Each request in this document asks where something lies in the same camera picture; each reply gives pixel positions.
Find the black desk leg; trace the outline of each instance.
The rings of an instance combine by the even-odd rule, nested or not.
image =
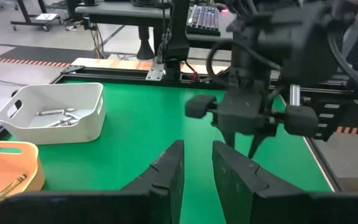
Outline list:
[[[41,8],[41,12],[42,13],[47,13],[47,9],[45,8],[45,3],[43,0],[38,0],[38,4],[40,5]]]
[[[140,49],[137,52],[136,57],[140,60],[150,60],[154,58],[154,53],[149,44],[149,27],[147,26],[138,26],[139,30],[139,39],[140,39]]]
[[[155,55],[158,54],[158,48],[161,44],[162,39],[162,26],[154,26],[153,27],[153,38],[154,38],[154,53]]]
[[[27,12],[27,9],[25,8],[23,0],[17,0],[17,3],[19,4],[19,8],[22,11],[25,22],[31,22],[29,13]]]

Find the green table surface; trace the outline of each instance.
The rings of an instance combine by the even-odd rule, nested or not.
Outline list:
[[[177,139],[185,142],[185,189],[181,223],[225,223],[214,184],[212,142],[223,140],[212,116],[185,117],[185,103],[199,94],[223,91],[103,83],[106,119],[100,137],[77,144],[39,145],[44,190],[119,190],[141,174]],[[284,109],[280,98],[274,108]],[[238,134],[236,149],[247,154],[252,138]],[[254,161],[304,189],[330,191],[305,140],[278,127]]]

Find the orange plastic basket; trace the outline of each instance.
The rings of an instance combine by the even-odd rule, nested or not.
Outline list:
[[[0,141],[0,191],[22,174],[27,178],[6,196],[40,190],[44,186],[45,175],[38,158],[37,146],[27,142]]]

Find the desk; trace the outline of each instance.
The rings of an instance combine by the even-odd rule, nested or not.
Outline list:
[[[75,12],[87,14],[90,21],[95,23],[153,27],[154,52],[157,52],[161,43],[162,9],[134,7],[130,2],[99,1],[97,6],[78,6]],[[169,15],[169,9],[165,9],[167,22],[169,22]],[[226,27],[233,19],[233,14],[221,12],[219,14],[221,36],[187,34],[190,46],[210,49],[218,40],[231,39],[232,34],[226,32]]]
[[[94,68],[141,69],[144,63],[112,60],[76,60],[76,65]],[[185,116],[185,103],[199,94],[216,95],[223,91],[197,88],[172,88],[128,85],[114,82],[112,75],[60,75],[54,83],[102,82],[106,119],[100,137],[92,142],[55,144],[39,147],[44,168],[44,190],[114,190],[120,189],[145,170],[177,139],[185,143],[185,189],[181,223],[223,224],[224,216],[214,184],[212,142],[223,140],[210,125],[212,116],[193,119]],[[274,108],[282,110],[281,98]],[[0,127],[0,139],[13,141]],[[236,148],[247,154],[251,137],[238,135]],[[330,192],[335,180],[319,159],[313,140],[289,135],[282,125],[277,137],[268,138],[254,160],[271,173],[310,191]]]

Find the robotic end effector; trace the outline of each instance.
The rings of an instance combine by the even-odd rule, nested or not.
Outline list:
[[[272,110],[273,99],[290,85],[313,85],[329,79],[337,65],[328,45],[328,33],[345,28],[354,19],[334,18],[327,2],[306,3],[303,7],[275,4],[269,9],[252,16],[237,13],[233,40],[217,43],[211,50],[206,63],[208,74],[214,82],[229,88],[222,102],[196,96],[186,105],[190,117],[212,112],[213,126],[231,147],[236,132],[254,135],[249,158],[266,137],[276,135],[279,123],[290,134],[314,136],[318,119],[311,108],[288,105],[278,112]],[[241,50],[236,63],[232,62],[229,82],[218,78],[211,66],[213,55],[224,44]],[[280,86],[268,94],[270,77],[260,71],[271,69],[280,71]]]

